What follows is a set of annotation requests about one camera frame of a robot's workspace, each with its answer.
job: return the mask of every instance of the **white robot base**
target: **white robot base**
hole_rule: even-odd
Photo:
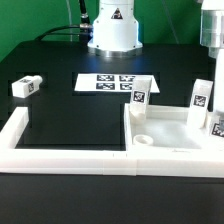
[[[138,21],[134,18],[134,0],[101,0],[100,13],[93,23],[90,53],[106,57],[141,54]]]

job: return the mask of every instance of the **printed marker sheet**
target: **printed marker sheet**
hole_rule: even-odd
[[[136,74],[97,74],[80,73],[77,77],[75,91],[131,92]],[[153,75],[152,93],[159,93],[159,88]]]

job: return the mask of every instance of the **white connector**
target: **white connector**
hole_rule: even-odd
[[[23,77],[12,83],[12,94],[15,97],[26,98],[39,90],[42,81],[43,79],[39,75]]]

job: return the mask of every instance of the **green wall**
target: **green wall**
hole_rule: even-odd
[[[165,0],[180,44],[199,44],[200,4],[195,0]],[[135,0],[135,17],[143,43],[175,44],[163,0]],[[70,0],[73,23],[79,23],[78,0]],[[98,0],[86,0],[91,21]],[[0,0],[0,61],[20,42],[48,29],[68,25],[66,0]]]

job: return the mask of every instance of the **white frame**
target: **white frame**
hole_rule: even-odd
[[[0,133],[0,172],[224,177],[222,150],[158,147],[129,151],[15,149],[13,145],[24,131],[27,118],[28,108],[16,108]]]

